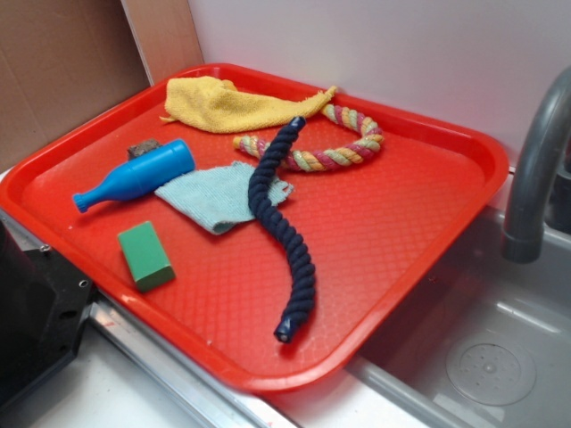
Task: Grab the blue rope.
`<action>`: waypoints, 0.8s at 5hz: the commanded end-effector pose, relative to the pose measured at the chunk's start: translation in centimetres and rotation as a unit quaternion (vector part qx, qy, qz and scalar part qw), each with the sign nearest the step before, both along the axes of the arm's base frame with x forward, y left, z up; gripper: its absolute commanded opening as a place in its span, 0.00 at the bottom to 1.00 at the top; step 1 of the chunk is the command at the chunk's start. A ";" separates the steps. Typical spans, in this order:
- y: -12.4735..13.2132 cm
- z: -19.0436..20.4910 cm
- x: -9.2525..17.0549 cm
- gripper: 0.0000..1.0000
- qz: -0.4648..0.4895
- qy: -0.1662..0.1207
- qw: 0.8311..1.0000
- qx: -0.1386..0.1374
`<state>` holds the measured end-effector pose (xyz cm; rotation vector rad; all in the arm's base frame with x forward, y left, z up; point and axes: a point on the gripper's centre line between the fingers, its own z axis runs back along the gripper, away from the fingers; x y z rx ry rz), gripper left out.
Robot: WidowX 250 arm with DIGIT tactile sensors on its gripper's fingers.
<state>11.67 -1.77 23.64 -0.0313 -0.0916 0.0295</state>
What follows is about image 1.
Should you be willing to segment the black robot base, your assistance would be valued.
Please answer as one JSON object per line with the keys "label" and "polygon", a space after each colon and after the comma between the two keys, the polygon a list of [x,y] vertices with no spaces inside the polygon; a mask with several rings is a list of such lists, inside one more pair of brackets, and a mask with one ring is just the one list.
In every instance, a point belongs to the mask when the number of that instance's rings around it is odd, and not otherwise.
{"label": "black robot base", "polygon": [[60,252],[24,251],[1,226],[1,409],[75,359],[94,294]]}

